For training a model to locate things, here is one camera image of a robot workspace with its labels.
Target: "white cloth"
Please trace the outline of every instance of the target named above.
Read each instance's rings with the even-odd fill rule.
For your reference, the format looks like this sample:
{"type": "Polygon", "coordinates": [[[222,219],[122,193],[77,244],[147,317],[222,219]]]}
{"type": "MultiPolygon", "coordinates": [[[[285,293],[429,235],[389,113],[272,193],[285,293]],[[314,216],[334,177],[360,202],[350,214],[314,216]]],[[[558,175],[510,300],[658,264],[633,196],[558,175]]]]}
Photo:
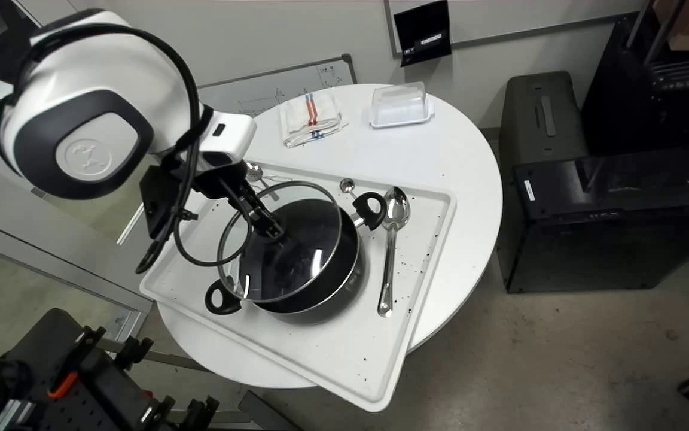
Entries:
{"type": "Polygon", "coordinates": [[[345,116],[324,90],[305,93],[280,108],[280,134],[285,146],[301,146],[345,128],[345,116]]]}

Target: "white round table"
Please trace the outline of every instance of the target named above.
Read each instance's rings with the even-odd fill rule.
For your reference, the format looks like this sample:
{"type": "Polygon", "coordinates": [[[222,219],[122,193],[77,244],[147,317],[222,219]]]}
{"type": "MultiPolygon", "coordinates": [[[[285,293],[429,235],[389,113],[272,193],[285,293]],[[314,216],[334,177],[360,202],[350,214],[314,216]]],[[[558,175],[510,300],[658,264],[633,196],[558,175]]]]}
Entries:
{"type": "MultiPolygon", "coordinates": [[[[321,142],[285,148],[277,108],[255,117],[255,137],[246,160],[271,166],[308,162],[350,173],[377,173],[385,183],[443,186],[456,198],[447,243],[426,296],[412,349],[437,332],[484,276],[502,216],[502,184],[494,155],[468,117],[449,104],[429,95],[435,117],[426,124],[371,130],[365,111],[375,83],[330,89],[346,128],[321,142]]],[[[159,317],[179,348],[201,366],[229,381],[255,389],[310,389],[305,378],[260,359],[246,348],[159,305],[159,317]]]]}

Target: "pot lid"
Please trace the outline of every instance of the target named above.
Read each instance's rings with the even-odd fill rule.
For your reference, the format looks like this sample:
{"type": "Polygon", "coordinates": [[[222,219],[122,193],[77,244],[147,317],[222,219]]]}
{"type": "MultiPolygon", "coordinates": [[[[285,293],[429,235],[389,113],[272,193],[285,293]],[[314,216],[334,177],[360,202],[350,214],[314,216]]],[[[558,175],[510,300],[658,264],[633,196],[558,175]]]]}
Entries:
{"type": "Polygon", "coordinates": [[[333,260],[341,238],[341,210],[314,183],[280,183],[259,191],[263,205],[285,228],[280,240],[260,238],[238,214],[231,216],[218,259],[220,281],[255,305],[280,301],[310,284],[333,260]]]}

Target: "pot handle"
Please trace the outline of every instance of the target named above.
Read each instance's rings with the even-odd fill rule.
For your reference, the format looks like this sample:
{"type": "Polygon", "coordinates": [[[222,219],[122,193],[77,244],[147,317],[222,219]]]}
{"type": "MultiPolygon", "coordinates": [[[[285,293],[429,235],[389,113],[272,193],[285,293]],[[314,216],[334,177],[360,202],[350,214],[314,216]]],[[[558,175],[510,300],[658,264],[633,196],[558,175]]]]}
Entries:
{"type": "Polygon", "coordinates": [[[237,300],[222,281],[216,281],[207,290],[205,290],[205,296],[204,296],[204,305],[211,314],[218,314],[218,317],[226,317],[226,314],[237,314],[241,308],[241,300],[237,300]],[[216,293],[220,290],[222,295],[222,305],[216,306],[213,296],[216,293]]]}
{"type": "Polygon", "coordinates": [[[381,228],[385,216],[387,216],[387,202],[385,202],[385,196],[381,196],[375,191],[365,191],[365,193],[357,196],[352,202],[352,205],[363,219],[363,226],[368,226],[368,229],[381,228]]]}

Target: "white tray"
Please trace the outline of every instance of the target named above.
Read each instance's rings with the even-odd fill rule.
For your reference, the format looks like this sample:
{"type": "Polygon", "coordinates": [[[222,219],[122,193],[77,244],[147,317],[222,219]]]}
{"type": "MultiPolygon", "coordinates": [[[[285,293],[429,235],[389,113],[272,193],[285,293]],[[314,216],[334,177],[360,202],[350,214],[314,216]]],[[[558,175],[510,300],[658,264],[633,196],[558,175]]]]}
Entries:
{"type": "MultiPolygon", "coordinates": [[[[263,166],[263,171],[267,184],[285,180],[316,183],[324,186],[346,214],[353,214],[352,196],[340,191],[341,177],[271,166],[263,166]]],[[[357,177],[353,183],[357,193],[383,193],[391,186],[357,177]]],[[[252,301],[244,301],[241,311],[231,317],[213,317],[204,306],[204,293],[218,281],[218,270],[187,264],[173,244],[164,246],[144,277],[141,293],[360,409],[381,413],[391,401],[437,254],[454,216],[454,198],[449,193],[417,186],[402,190],[408,193],[412,219],[396,232],[394,308],[389,317],[375,314],[387,235],[385,229],[371,232],[365,228],[358,228],[365,264],[363,283],[358,290],[345,293],[350,301],[340,306],[334,317],[327,317],[327,308],[301,317],[274,317],[252,301]]],[[[220,228],[234,210],[226,202],[207,202],[201,193],[189,198],[189,210],[199,214],[199,223],[189,223],[181,232],[187,250],[201,259],[213,259],[220,228]]]]}

